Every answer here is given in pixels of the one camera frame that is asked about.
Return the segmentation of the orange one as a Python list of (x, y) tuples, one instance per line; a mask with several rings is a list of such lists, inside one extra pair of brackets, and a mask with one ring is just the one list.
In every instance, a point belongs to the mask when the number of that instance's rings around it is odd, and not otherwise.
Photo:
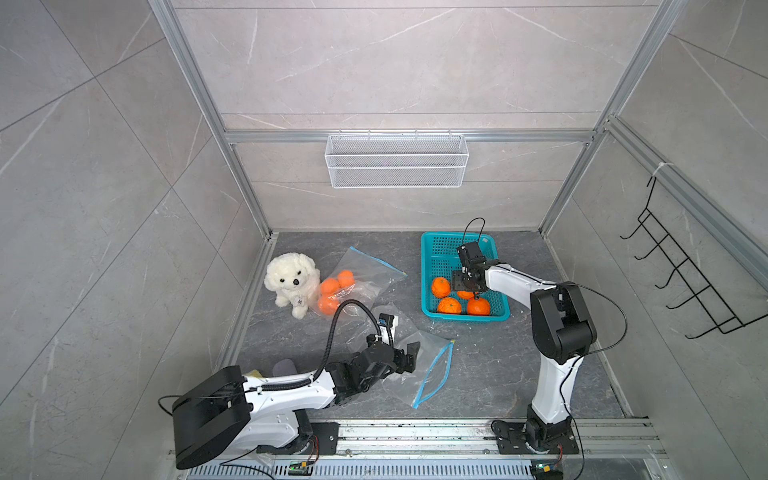
[(467, 314), (472, 316), (489, 316), (491, 305), (485, 298), (472, 298), (467, 301)]

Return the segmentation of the orange three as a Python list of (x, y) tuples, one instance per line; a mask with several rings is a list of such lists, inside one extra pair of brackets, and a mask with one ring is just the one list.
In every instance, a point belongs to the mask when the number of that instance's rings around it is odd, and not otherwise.
[(438, 299), (446, 298), (452, 293), (451, 282), (444, 277), (437, 277), (432, 281), (431, 292)]

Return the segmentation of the orange two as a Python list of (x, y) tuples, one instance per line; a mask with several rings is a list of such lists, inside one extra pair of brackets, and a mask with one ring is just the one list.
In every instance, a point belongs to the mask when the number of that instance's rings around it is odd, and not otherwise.
[(462, 315), (462, 304), (453, 297), (442, 298), (437, 306), (437, 312), (445, 315)]

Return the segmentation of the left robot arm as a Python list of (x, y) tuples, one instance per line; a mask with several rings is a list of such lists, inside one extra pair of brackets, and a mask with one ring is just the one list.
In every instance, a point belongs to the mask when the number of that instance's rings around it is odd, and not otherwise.
[(398, 349), (371, 335), (366, 349), (314, 373), (259, 378), (225, 367), (171, 406), (176, 468), (200, 466), (239, 441), (248, 450), (296, 450), (311, 436), (308, 410), (343, 404), (392, 374), (413, 373), (420, 350), (420, 342)]

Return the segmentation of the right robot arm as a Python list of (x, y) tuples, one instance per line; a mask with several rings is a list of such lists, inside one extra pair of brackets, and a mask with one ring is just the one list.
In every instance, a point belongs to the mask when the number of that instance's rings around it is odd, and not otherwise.
[(570, 402), (575, 377), (597, 340), (581, 289), (573, 282), (541, 280), (499, 260), (489, 260), (476, 241), (460, 245), (457, 253), (461, 268), (452, 273), (456, 288), (473, 294), (499, 292), (530, 310), (540, 369), (523, 432), (529, 450), (547, 453), (572, 434)]

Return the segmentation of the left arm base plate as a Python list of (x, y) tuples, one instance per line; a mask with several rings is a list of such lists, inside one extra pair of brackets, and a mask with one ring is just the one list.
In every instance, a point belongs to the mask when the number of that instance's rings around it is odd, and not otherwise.
[(311, 431), (300, 428), (299, 436), (284, 447), (271, 447), (260, 445), (256, 452), (259, 454), (298, 455), (309, 454), (313, 448), (313, 455), (335, 455), (339, 442), (338, 422), (312, 422)]

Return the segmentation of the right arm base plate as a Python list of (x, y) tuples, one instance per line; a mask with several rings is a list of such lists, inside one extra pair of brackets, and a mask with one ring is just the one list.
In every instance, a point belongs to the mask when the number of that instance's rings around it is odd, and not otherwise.
[(497, 448), (502, 455), (532, 453), (539, 455), (578, 454), (580, 447), (569, 421), (541, 424), (536, 419), (525, 422), (493, 420), (490, 424)]

